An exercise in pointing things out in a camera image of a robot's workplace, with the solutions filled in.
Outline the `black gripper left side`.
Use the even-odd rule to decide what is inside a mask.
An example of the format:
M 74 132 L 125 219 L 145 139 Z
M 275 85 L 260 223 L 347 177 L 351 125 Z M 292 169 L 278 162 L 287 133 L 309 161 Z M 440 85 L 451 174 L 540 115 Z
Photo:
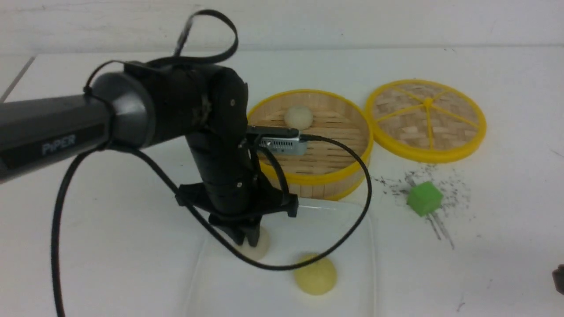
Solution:
M 202 181 L 182 184 L 175 195 L 181 206 L 189 204 L 207 211 L 220 221 L 218 229 L 234 245 L 257 247 L 260 223 L 246 225 L 246 234 L 239 225 L 262 215 L 286 213 L 297 216 L 298 197 L 289 192 L 286 178 L 274 187 L 262 172 L 257 152 L 264 138 L 288 139 L 295 143 L 299 132 L 289 128 L 247 128 L 233 137 L 222 137 L 203 130 L 187 135 L 186 140 Z

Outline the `black robot arm right side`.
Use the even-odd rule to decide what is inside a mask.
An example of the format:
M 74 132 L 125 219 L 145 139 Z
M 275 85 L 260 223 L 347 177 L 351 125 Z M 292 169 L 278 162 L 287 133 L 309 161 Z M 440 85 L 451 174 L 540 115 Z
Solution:
M 564 264 L 558 265 L 552 272 L 552 277 L 556 291 L 564 295 Z

